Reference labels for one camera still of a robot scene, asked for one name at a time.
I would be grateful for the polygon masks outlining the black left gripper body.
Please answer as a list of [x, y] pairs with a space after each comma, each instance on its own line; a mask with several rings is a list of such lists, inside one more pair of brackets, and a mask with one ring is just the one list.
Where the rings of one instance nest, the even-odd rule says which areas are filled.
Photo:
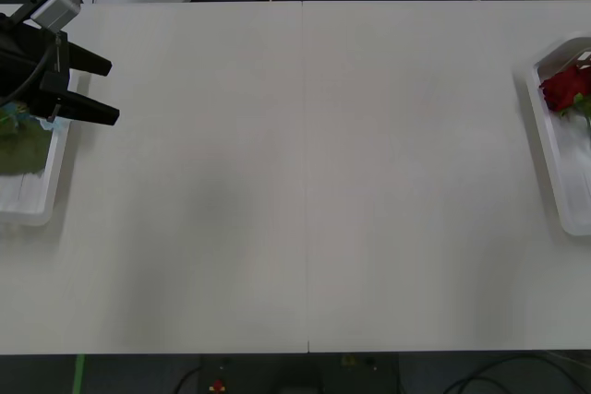
[[63, 31], [32, 26], [13, 14], [6, 18], [6, 105], [21, 106], [39, 118], [56, 118], [65, 109], [69, 41]]

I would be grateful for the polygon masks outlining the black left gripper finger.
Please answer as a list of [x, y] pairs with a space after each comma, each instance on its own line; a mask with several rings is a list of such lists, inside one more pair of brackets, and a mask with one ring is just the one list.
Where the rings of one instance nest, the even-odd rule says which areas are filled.
[[59, 117], [73, 121], [114, 125], [120, 116], [118, 109], [71, 91], [66, 91], [56, 105]]
[[109, 75], [113, 66], [111, 61], [72, 42], [67, 47], [71, 69], [103, 77]]

